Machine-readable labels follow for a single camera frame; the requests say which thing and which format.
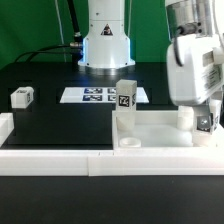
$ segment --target small cube with black marks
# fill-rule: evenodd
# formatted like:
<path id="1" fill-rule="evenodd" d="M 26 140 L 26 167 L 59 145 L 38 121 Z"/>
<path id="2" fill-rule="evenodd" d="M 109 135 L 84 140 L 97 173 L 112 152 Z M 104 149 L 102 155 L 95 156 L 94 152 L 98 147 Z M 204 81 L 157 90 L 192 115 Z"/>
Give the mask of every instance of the small cube with black marks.
<path id="1" fill-rule="evenodd" d="M 136 110 L 137 81 L 121 79 L 116 84 L 116 110 Z"/>
<path id="2" fill-rule="evenodd" d="M 34 89 L 32 87 L 20 87 L 11 94 L 12 108 L 25 109 L 33 101 Z"/>

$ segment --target black tabletop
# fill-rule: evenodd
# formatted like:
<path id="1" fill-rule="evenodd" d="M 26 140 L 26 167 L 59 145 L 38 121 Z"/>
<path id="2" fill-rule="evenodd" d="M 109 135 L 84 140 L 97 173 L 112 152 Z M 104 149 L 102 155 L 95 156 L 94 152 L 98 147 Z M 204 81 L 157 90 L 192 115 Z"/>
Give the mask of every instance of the black tabletop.
<path id="1" fill-rule="evenodd" d="M 60 104 L 65 87 L 115 87 L 120 79 L 137 80 L 150 103 L 138 110 L 173 110 L 165 63 L 137 63 L 134 71 L 115 76 L 79 72 L 71 63 L 14 63 L 0 71 L 0 111 L 13 112 L 15 130 L 3 148 L 112 149 L 115 105 Z M 34 88 L 26 110 L 12 110 L 10 94 L 18 87 Z"/>

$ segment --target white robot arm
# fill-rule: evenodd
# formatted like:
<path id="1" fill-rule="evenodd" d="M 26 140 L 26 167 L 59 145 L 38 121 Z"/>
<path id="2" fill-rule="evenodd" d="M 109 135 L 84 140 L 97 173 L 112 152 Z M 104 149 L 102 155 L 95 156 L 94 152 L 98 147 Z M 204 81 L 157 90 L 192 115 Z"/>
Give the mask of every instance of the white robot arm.
<path id="1" fill-rule="evenodd" d="M 224 1 L 165 4 L 172 41 L 167 52 L 171 100 L 178 106 L 200 105 L 223 86 Z"/>

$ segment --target white platform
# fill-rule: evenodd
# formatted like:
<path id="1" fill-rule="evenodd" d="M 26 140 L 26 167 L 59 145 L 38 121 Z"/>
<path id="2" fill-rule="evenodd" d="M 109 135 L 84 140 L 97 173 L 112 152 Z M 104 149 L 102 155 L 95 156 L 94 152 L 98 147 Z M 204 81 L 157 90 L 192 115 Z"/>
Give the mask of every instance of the white platform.
<path id="1" fill-rule="evenodd" d="M 218 127 L 218 147 L 194 148 L 190 143 L 189 133 L 185 136 L 174 130 L 176 111 L 137 111 L 137 124 L 145 123 L 147 118 L 149 123 L 154 122 L 153 128 L 159 121 L 160 128 L 164 129 L 163 134 L 161 136 L 160 132 L 154 132 L 153 135 L 151 128 L 145 127 L 142 135 L 134 132 L 138 134 L 135 137 L 143 136 L 143 147 L 124 149 L 119 147 L 118 142 L 127 133 L 117 131 L 116 115 L 113 112 L 114 150 L 0 150 L 0 175 L 224 175 L 224 130 L 221 126 Z M 170 126 L 169 133 L 165 131 L 167 125 Z M 180 134 L 183 142 L 175 140 L 175 137 L 158 141 L 166 137 L 166 134 L 169 136 L 173 133 Z M 147 145 L 149 141 L 146 136 L 151 136 L 149 139 L 154 140 L 150 141 L 151 146 Z"/>

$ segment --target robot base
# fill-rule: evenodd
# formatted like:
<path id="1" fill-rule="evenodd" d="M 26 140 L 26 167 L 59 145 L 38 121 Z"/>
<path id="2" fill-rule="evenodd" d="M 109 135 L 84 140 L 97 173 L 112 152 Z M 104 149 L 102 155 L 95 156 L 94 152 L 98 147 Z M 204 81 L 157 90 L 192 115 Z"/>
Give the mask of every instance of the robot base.
<path id="1" fill-rule="evenodd" d="M 135 63 L 122 68 L 92 68 L 79 65 L 79 71 L 92 75 L 120 75 L 135 71 Z"/>

